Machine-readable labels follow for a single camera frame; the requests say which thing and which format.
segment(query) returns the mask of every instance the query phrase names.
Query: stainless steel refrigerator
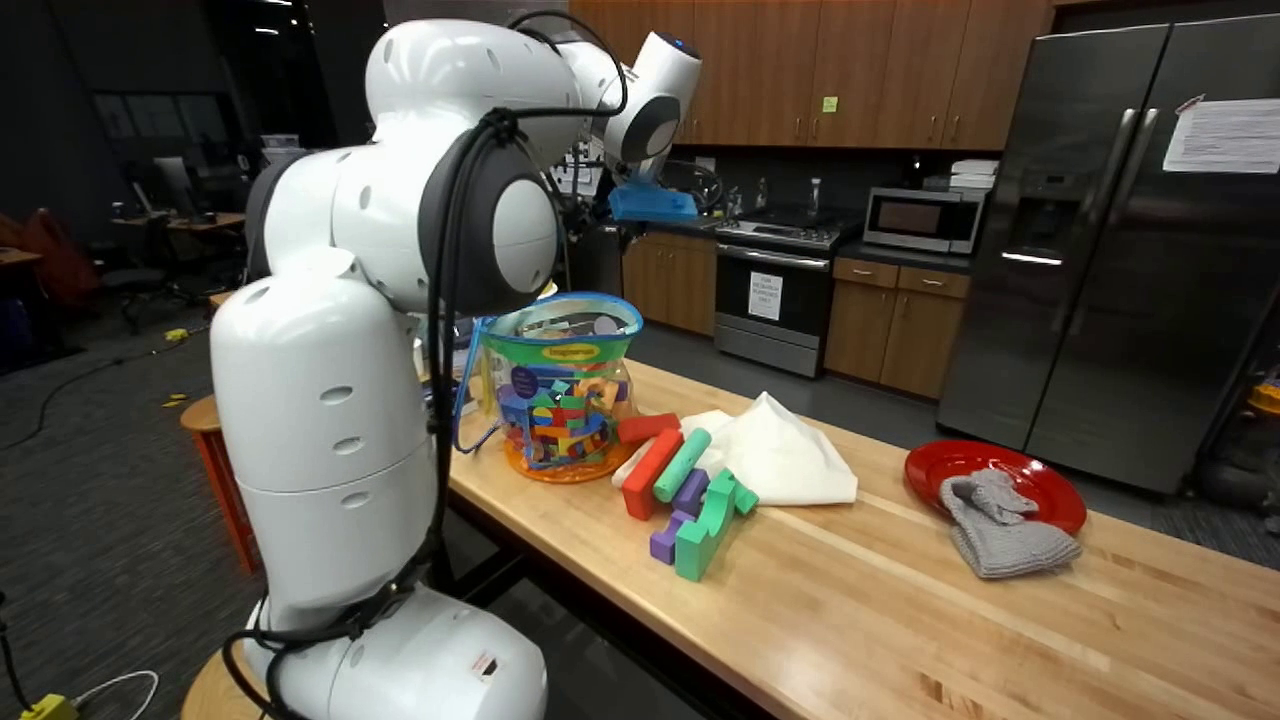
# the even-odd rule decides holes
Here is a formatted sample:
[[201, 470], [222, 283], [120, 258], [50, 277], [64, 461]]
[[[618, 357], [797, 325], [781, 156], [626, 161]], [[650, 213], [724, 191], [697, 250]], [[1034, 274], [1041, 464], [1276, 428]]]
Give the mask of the stainless steel refrigerator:
[[941, 428], [1175, 491], [1280, 294], [1276, 106], [1280, 18], [1041, 37]]

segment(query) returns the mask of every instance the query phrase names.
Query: microwave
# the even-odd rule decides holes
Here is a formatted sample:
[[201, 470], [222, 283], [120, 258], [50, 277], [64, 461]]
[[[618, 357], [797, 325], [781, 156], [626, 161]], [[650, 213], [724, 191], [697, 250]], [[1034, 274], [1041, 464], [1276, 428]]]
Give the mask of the microwave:
[[872, 187], [863, 246], [972, 258], [982, 228], [982, 187]]

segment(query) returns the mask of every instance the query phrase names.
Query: cabinet door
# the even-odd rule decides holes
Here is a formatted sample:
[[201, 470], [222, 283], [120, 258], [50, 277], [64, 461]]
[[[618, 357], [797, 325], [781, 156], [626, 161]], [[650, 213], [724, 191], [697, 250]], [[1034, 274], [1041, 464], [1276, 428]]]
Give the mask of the cabinet door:
[[672, 325], [697, 338], [714, 338], [714, 246], [713, 242], [672, 242], [675, 246], [675, 280], [667, 295], [675, 304]]
[[662, 294], [672, 250], [660, 237], [634, 237], [625, 258], [625, 295], [649, 325], [672, 322], [672, 294]]
[[1041, 31], [1046, 31], [1046, 25], [1046, 0], [978, 0], [967, 8], [948, 102], [948, 150], [1003, 150], [1027, 49]]
[[657, 3], [650, 0], [569, 0], [569, 18], [598, 31], [605, 49], [618, 65], [634, 65], [634, 53], [657, 25]]
[[972, 0], [895, 0], [881, 76], [881, 150], [941, 150]]
[[680, 3], [704, 76], [680, 144], [803, 144], [813, 140], [817, 11], [789, 0]]
[[941, 395], [958, 331], [967, 277], [903, 268], [881, 386]]
[[649, 325], [714, 331], [714, 246], [690, 237], [634, 237], [625, 258], [625, 295]]
[[893, 266], [836, 259], [824, 369], [881, 386], [893, 314], [895, 314]]
[[809, 95], [813, 144], [869, 150], [881, 140], [893, 18], [883, 0], [824, 0]]

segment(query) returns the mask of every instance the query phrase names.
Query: purple toy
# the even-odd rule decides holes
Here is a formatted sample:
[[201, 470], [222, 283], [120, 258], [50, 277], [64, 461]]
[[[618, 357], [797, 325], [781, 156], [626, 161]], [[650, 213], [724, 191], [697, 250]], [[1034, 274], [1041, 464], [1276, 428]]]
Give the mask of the purple toy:
[[686, 526], [686, 519], [690, 519], [690, 518], [672, 511], [672, 526], [649, 536], [649, 558], [650, 558], [650, 561], [662, 561], [662, 564], [675, 564], [675, 532], [680, 532], [680, 526]]
[[707, 485], [713, 485], [707, 471], [704, 471], [704, 470], [690, 470], [690, 471], [683, 478], [672, 509], [683, 511], [683, 518], [704, 511], [704, 491], [707, 491]]

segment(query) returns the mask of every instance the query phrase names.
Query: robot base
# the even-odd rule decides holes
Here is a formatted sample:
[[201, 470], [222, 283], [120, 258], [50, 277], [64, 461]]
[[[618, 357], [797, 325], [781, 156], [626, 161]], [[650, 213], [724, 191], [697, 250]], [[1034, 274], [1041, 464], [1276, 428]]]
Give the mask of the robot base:
[[[272, 652], [249, 644], [256, 671]], [[414, 587], [360, 639], [331, 639], [279, 665], [279, 698], [316, 720], [535, 720], [546, 704], [544, 652], [502, 620]]]

